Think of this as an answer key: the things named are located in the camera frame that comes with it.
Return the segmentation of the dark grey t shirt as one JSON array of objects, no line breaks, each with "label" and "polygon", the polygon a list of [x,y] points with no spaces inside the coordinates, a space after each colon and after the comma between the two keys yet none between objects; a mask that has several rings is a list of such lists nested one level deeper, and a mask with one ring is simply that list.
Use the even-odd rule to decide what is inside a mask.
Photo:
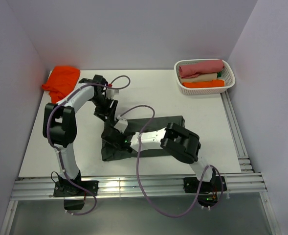
[{"label": "dark grey t shirt", "polygon": [[[149,118],[129,119],[128,127],[125,132],[139,132],[141,128],[149,121]],[[185,127],[185,119],[183,116],[169,116],[169,117],[155,117],[150,124],[146,127],[145,132],[152,132],[162,129],[173,122],[179,126]],[[163,149],[142,150],[140,157],[161,157],[166,156],[167,152]],[[128,158],[136,158],[137,153],[135,151],[127,152],[115,149],[112,145],[102,140],[101,148],[102,161],[118,161]]]}]

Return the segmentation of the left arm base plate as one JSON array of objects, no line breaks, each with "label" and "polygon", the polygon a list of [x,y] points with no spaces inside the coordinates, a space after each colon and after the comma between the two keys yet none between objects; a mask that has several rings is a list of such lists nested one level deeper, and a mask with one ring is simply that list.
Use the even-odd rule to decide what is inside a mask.
[{"label": "left arm base plate", "polygon": [[[80,187],[92,192],[95,196],[98,192],[98,181],[76,182]],[[68,180],[61,178],[55,184],[53,197],[64,199],[64,209],[69,211],[79,211],[85,205],[85,197],[88,195],[84,190],[75,187]]]}]

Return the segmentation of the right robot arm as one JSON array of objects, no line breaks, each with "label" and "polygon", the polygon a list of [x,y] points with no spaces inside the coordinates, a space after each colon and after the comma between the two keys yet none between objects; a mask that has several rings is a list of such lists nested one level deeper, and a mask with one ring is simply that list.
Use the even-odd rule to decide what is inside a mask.
[{"label": "right robot arm", "polygon": [[186,193],[217,193],[227,190],[225,178],[199,155],[201,143],[194,132],[170,122],[166,127],[151,132],[126,132],[117,126],[105,126],[101,135],[104,161],[131,157],[172,156],[188,164],[194,177],[183,179]]}]

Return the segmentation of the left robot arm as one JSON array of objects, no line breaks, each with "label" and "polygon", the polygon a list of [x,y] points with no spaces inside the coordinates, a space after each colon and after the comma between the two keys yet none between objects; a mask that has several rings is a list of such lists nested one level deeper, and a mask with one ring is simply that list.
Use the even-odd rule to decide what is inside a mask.
[{"label": "left robot arm", "polygon": [[57,103],[48,103],[44,108],[43,136],[55,150],[60,172],[55,182],[54,196],[96,196],[97,181],[83,181],[76,163],[73,143],[77,136],[76,113],[91,101],[94,115],[101,119],[105,128],[102,140],[114,149],[123,150],[127,139],[123,130],[117,128],[115,111],[117,100],[113,97],[120,91],[103,76],[83,78],[69,95]]}]

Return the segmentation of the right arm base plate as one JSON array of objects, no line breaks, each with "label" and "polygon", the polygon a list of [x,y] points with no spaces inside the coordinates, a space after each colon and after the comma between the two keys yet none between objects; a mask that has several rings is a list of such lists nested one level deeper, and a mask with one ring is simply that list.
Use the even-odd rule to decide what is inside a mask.
[{"label": "right arm base plate", "polygon": [[[196,177],[185,177],[183,183],[185,193],[197,193],[199,180]],[[227,191],[225,178],[222,176],[221,182],[218,176],[214,176],[210,182],[202,182],[197,201],[202,207],[212,208],[218,203],[218,193],[222,191]]]}]

